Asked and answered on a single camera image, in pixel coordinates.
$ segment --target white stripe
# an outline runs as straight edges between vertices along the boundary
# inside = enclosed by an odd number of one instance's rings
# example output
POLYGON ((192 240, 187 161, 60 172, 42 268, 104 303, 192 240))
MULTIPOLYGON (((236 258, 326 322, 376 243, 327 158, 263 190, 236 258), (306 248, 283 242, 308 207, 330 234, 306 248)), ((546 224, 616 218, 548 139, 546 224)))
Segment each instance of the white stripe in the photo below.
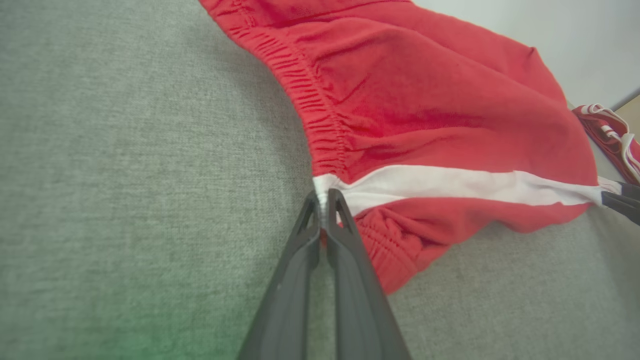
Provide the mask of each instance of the white stripe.
POLYGON ((322 207, 326 204, 328 190, 337 188, 344 194, 353 216, 366 209, 412 197, 485 199, 531 206, 594 202, 601 206, 601 192, 613 189, 620 193, 620 185, 606 179, 600 182, 602 186, 586 186, 544 179, 524 171, 495 173, 423 165, 390 165, 352 184, 333 174, 314 177, 322 207))

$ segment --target gray fabric surface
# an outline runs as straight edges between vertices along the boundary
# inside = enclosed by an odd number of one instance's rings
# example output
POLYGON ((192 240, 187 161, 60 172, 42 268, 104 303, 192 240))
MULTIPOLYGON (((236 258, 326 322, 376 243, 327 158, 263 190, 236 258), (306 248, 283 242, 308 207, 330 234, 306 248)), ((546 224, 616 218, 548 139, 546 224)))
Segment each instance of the gray fabric surface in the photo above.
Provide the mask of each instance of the gray fabric surface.
MULTIPOLYGON (((312 189, 267 69, 195 0, 5 1, 0 81, 0 358, 233 358, 312 189)), ((638 237, 494 224, 390 301, 416 359, 637 359, 638 237)))

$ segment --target gathered fabric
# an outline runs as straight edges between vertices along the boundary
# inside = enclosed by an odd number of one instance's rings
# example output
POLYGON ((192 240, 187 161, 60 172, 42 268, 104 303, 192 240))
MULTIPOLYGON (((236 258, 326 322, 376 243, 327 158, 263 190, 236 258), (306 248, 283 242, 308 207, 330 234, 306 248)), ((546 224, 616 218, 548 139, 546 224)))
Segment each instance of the gathered fabric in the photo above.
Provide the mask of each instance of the gathered fabric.
POLYGON ((531 232, 620 192, 535 48, 410 1, 200 2, 283 86, 387 293, 490 222, 531 232))

